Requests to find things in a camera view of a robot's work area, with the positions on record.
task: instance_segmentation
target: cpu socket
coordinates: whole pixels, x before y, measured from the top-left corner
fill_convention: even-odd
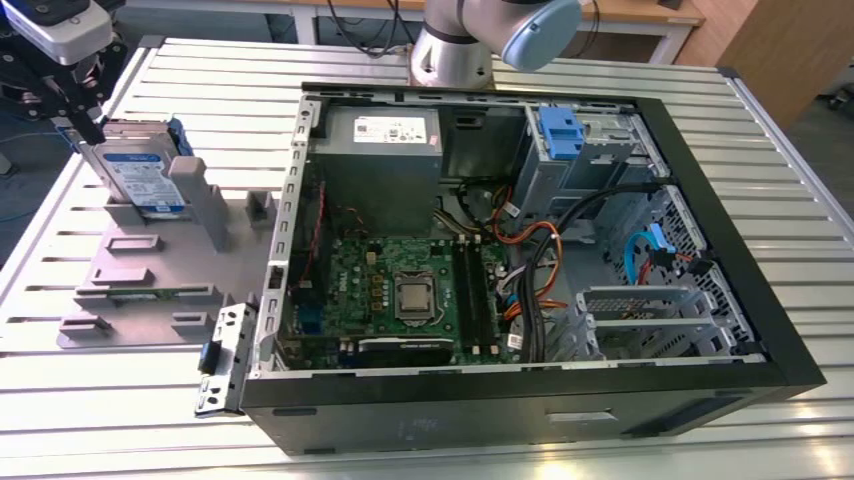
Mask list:
[[[410,327],[421,327],[437,316],[433,272],[396,273],[396,318]]]

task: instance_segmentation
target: motherboard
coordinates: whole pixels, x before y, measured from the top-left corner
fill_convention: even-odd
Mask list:
[[[505,247],[472,239],[336,240],[326,304],[297,305],[296,335],[281,339],[289,365],[513,362],[494,294],[504,265]]]

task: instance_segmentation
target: slotted metal table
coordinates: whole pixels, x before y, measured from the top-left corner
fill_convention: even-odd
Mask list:
[[[406,83],[404,57],[370,60],[352,49],[149,44],[107,111],[139,119],[174,113],[209,182],[235,198],[284,184],[304,81]],[[496,83],[662,99],[829,384],[676,438],[290,458],[247,418],[194,418],[199,346],[57,346],[59,319],[78,310],[74,287],[110,224],[107,190],[74,156],[0,272],[0,476],[854,475],[854,228],[741,81],[709,68],[565,60],[528,74],[497,60]]]

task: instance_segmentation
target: robotic arm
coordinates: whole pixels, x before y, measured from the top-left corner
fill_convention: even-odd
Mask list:
[[[105,142],[93,119],[113,95],[127,55],[109,13],[123,4],[0,0],[0,112],[65,119],[91,145]]]
[[[518,70],[542,68],[576,35],[582,22],[580,1],[430,0],[413,49],[416,82],[437,87],[486,86],[493,79],[492,53]]]

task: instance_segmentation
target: ram slot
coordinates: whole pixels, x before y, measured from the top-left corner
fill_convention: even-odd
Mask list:
[[[472,311],[474,314],[477,344],[489,348],[496,344],[493,315],[490,312],[490,294],[486,287],[486,268],[481,255],[481,244],[469,244],[469,281],[472,285]]]
[[[465,348],[478,345],[477,328],[472,313],[472,294],[469,289],[469,264],[466,244],[456,243],[452,254],[454,265],[454,289],[457,290],[457,318],[460,321],[460,337]]]

